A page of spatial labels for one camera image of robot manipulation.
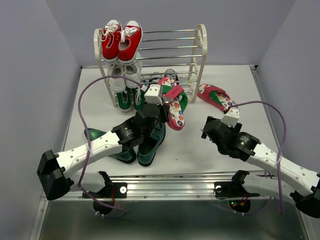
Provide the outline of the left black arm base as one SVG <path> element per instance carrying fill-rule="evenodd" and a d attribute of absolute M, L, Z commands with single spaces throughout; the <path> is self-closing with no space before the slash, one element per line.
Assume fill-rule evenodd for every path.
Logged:
<path fill-rule="evenodd" d="M 92 208 L 96 216 L 102 218 L 118 218 L 128 212 L 116 205 L 116 199 L 127 197 L 128 184 L 126 182 L 114 182 L 112 185 L 105 186 L 99 192 L 82 193 L 83 199 L 93 200 Z"/>

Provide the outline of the green leather loafer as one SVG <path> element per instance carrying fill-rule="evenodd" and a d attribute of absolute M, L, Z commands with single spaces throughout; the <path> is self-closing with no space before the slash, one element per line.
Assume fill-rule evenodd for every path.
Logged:
<path fill-rule="evenodd" d="M 138 146 L 137 161 L 143 167 L 148 167 L 152 164 L 159 146 L 163 143 L 166 136 L 166 126 L 164 123 L 159 123 L 151 136 L 145 138 Z"/>
<path fill-rule="evenodd" d="M 100 137 L 102 137 L 104 134 L 106 134 L 105 131 L 102 130 L 98 130 L 95 128 L 88 128 L 88 134 L 87 132 L 84 130 L 84 135 L 85 137 L 88 139 L 90 139 L 91 141 L 98 139 Z M 120 153 L 115 153 L 110 155 L 110 157 L 117 159 L 118 161 L 125 163 L 125 164 L 132 164 L 136 158 L 136 152 L 133 148 L 130 148 L 128 150 L 122 151 Z"/>

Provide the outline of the right red canvas sneaker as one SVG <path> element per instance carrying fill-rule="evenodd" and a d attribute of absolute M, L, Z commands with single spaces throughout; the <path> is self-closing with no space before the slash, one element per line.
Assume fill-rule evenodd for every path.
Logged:
<path fill-rule="evenodd" d="M 135 60 L 142 41 L 143 29 L 140 23 L 136 20 L 128 21 L 120 33 L 118 44 L 118 60 L 122 65 L 129 65 Z"/>

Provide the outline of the red canvas sneaker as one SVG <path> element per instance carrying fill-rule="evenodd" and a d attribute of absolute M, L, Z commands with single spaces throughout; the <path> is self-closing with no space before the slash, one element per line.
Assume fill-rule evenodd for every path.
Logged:
<path fill-rule="evenodd" d="M 113 63 L 118 59 L 118 46 L 121 38 L 122 26 L 116 19 L 106 23 L 102 29 L 101 46 L 102 56 L 107 63 Z"/>
<path fill-rule="evenodd" d="M 118 44 L 118 60 L 122 65 L 129 65 L 135 60 L 142 41 L 143 29 L 140 23 L 136 20 L 128 21 L 120 33 Z"/>

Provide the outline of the left green canvas sneaker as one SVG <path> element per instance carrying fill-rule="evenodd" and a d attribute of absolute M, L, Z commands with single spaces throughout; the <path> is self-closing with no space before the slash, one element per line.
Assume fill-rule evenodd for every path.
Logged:
<path fill-rule="evenodd" d="M 118 107 L 123 112 L 129 111 L 132 106 L 130 94 L 125 90 L 125 91 L 116 93 L 116 96 L 118 100 Z"/>

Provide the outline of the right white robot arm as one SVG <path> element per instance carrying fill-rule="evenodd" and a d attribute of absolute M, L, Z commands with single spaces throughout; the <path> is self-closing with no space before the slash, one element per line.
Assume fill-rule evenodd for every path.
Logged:
<path fill-rule="evenodd" d="M 221 120 L 207 117 L 202 138 L 209 138 L 216 144 L 218 152 L 234 159 L 240 159 L 277 176 L 277 179 L 265 179 L 239 170 L 230 182 L 231 192 L 235 195 L 263 194 L 269 197 L 282 196 L 293 202 L 302 213 L 320 217 L 320 175 L 303 168 L 286 158 L 278 156 L 256 137 L 241 132 L 242 125 L 228 127 Z"/>

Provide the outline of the green canvas sneaker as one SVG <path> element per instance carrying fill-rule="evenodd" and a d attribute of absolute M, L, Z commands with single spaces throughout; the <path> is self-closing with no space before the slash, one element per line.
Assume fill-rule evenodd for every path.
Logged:
<path fill-rule="evenodd" d="M 118 100 L 118 107 L 123 112 L 129 111 L 132 106 L 130 94 L 125 90 L 125 91 L 116 93 L 116 96 Z"/>
<path fill-rule="evenodd" d="M 133 89 L 133 106 L 136 111 L 141 110 L 145 104 L 145 92 L 138 86 Z"/>

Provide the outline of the aluminium mounting rail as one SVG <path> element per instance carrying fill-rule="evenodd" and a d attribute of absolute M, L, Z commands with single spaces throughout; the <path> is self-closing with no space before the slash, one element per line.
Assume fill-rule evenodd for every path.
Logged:
<path fill-rule="evenodd" d="M 82 198 L 83 193 L 97 193 L 113 183 L 127 183 L 127 197 L 116 201 L 186 201 L 215 200 L 213 190 L 216 182 L 231 182 L 237 172 L 218 172 L 187 175 L 142 175 L 142 176 L 108 176 L 105 172 L 87 173 L 82 186 L 72 186 L 72 190 L 59 199 L 73 195 Z M 260 172 L 249 172 L 258 178 L 264 177 Z"/>

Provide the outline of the right green leather loafer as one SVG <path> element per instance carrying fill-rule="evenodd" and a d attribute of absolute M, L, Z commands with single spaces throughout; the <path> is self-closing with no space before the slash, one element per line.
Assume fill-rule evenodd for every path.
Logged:
<path fill-rule="evenodd" d="M 143 167 L 148 167 L 152 164 L 159 146 L 163 143 L 166 136 L 166 126 L 164 123 L 159 123 L 151 136 L 145 138 L 138 146 L 137 161 Z"/>

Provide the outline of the left red canvas sneaker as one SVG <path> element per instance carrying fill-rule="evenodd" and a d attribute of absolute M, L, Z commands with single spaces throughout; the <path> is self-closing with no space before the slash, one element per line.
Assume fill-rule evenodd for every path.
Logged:
<path fill-rule="evenodd" d="M 106 23 L 102 29 L 101 46 L 102 56 L 107 63 L 113 63 L 118 59 L 118 46 L 121 38 L 122 26 L 116 19 Z"/>

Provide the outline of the black canvas sneaker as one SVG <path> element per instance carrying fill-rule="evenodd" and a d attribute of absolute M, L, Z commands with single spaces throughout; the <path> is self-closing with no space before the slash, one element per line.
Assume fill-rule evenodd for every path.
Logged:
<path fill-rule="evenodd" d="M 173 79 L 174 81 L 179 81 L 179 77 L 177 75 L 177 72 L 175 70 L 173 70 L 172 68 L 167 69 L 164 72 L 164 77 L 168 77 L 170 79 Z"/>
<path fill-rule="evenodd" d="M 150 75 L 148 82 L 151 84 L 157 84 L 162 79 L 162 75 L 159 72 L 154 72 Z"/>

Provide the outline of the cream metal shoe rack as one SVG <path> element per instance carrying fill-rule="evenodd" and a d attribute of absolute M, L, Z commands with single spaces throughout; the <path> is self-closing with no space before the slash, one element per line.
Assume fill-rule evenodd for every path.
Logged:
<path fill-rule="evenodd" d="M 137 60 L 143 63 L 141 76 L 147 81 L 158 72 L 175 70 L 178 83 L 190 103 L 196 102 L 208 54 L 207 30 L 204 24 L 195 29 L 145 31 Z"/>

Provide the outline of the left white sneaker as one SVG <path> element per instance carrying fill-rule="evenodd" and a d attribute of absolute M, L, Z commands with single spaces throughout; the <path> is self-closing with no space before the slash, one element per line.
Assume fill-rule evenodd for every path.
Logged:
<path fill-rule="evenodd" d="M 111 76 L 109 78 L 109 85 L 114 93 L 121 93 L 126 90 L 125 80 L 120 77 L 123 73 L 123 66 L 118 61 L 107 65 L 107 75 Z"/>

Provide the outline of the pink patterned flip-flop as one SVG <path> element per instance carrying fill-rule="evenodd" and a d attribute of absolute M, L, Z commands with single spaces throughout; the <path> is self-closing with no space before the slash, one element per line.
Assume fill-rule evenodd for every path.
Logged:
<path fill-rule="evenodd" d="M 188 97 L 184 89 L 178 84 L 175 75 L 163 77 L 158 84 L 162 86 L 162 97 L 169 107 L 167 125 L 175 131 L 180 131 L 185 126 L 184 111 L 188 105 Z"/>
<path fill-rule="evenodd" d="M 210 84 L 201 84 L 197 96 L 222 112 L 236 105 L 225 90 Z"/>

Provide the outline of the right green canvas sneaker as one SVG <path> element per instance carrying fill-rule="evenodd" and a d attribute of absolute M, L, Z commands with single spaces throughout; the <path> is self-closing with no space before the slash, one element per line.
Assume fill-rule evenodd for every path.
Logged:
<path fill-rule="evenodd" d="M 138 86 L 133 89 L 133 106 L 136 111 L 141 110 L 145 104 L 145 92 Z"/>

